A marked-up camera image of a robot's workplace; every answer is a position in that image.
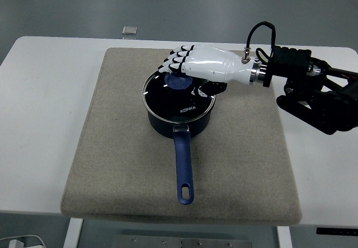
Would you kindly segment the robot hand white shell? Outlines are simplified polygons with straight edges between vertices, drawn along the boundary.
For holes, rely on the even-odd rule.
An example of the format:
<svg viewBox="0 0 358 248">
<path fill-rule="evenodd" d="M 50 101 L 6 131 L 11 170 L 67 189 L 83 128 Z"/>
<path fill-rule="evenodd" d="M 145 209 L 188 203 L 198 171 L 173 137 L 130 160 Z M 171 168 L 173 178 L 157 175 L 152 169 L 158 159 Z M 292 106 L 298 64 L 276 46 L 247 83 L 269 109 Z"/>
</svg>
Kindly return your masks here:
<svg viewBox="0 0 358 248">
<path fill-rule="evenodd" d="M 203 79 L 204 83 L 197 84 L 191 91 L 201 97 L 224 92 L 231 81 L 248 85 L 256 80 L 259 71 L 254 58 L 245 62 L 233 52 L 204 44 L 183 45 L 172 50 L 158 70 Z"/>
</svg>

